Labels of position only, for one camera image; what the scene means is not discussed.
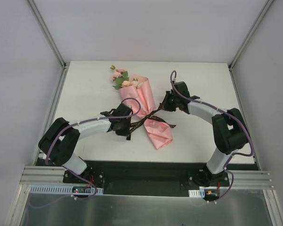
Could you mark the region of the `pink wrapping paper sheet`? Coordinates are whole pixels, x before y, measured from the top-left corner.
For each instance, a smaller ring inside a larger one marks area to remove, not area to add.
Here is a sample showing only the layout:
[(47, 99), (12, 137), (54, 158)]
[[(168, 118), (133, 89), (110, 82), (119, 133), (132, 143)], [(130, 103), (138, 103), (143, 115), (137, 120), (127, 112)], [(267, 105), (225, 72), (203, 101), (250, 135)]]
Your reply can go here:
[(131, 123), (129, 132), (132, 134), (136, 129), (143, 126), (154, 147), (156, 149), (164, 148), (173, 141), (171, 129), (175, 125), (168, 124), (156, 115), (160, 109), (155, 104), (149, 79), (134, 75), (129, 77), (129, 81), (131, 82), (135, 77), (143, 82), (139, 89), (128, 86), (118, 90), (121, 99), (125, 101), (125, 104), (131, 106), (133, 113), (136, 113), (139, 118), (139, 121)]

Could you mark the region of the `pale pink fake flower stem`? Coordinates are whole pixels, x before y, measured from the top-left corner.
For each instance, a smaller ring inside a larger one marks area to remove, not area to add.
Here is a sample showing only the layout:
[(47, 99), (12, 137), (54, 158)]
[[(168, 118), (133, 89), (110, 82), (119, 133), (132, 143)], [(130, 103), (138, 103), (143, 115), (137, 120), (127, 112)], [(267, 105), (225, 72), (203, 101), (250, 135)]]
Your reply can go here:
[(136, 89), (139, 89), (143, 85), (143, 82), (139, 81), (139, 78), (135, 77), (130, 82), (130, 85), (135, 87)]

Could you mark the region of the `peach fake flower stem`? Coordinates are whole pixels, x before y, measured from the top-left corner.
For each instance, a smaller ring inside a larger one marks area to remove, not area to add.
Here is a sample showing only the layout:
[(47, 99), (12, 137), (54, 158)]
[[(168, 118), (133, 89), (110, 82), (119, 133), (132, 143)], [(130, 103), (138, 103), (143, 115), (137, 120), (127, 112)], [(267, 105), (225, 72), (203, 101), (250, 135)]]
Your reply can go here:
[(128, 87), (128, 86), (131, 86), (131, 82), (130, 81), (124, 81), (122, 84), (121, 84), (122, 87)]

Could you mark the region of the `pink fake flower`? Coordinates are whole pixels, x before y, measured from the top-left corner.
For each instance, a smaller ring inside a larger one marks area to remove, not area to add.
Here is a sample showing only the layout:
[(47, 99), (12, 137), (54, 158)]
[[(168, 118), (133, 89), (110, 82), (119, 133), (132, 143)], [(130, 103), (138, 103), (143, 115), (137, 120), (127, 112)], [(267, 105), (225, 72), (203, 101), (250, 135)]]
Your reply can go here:
[(129, 74), (128, 71), (125, 69), (121, 69), (121, 68), (116, 68), (114, 65), (111, 65), (110, 70), (113, 71), (112, 74), (112, 81), (114, 83), (113, 87), (116, 90), (119, 90), (122, 88), (121, 84), (124, 81), (129, 81)]

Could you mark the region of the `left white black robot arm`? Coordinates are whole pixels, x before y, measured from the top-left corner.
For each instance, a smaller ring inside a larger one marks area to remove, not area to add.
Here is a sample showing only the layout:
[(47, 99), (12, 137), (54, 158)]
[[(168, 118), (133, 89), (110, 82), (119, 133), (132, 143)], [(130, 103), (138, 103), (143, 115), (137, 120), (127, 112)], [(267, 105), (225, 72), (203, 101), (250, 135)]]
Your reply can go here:
[(118, 136), (128, 136), (132, 109), (121, 103), (117, 108), (101, 112), (97, 118), (76, 122), (57, 118), (38, 143), (46, 154), (45, 163), (62, 166), (74, 173), (79, 183), (86, 183), (93, 175), (91, 167), (74, 153), (81, 139), (99, 133), (114, 131)]

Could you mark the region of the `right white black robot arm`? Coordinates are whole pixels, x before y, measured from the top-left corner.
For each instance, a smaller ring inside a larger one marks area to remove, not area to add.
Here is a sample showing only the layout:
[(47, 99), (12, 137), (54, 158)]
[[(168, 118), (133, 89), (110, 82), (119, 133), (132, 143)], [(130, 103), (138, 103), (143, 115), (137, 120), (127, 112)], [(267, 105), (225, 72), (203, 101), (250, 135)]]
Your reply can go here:
[(183, 81), (172, 85), (173, 89), (166, 91), (160, 109), (168, 112), (179, 109), (212, 125), (216, 149), (203, 169), (193, 177), (193, 182), (199, 186), (213, 186), (225, 172), (233, 154), (249, 143), (242, 115), (237, 108), (224, 111), (203, 102), (198, 96), (189, 96)]

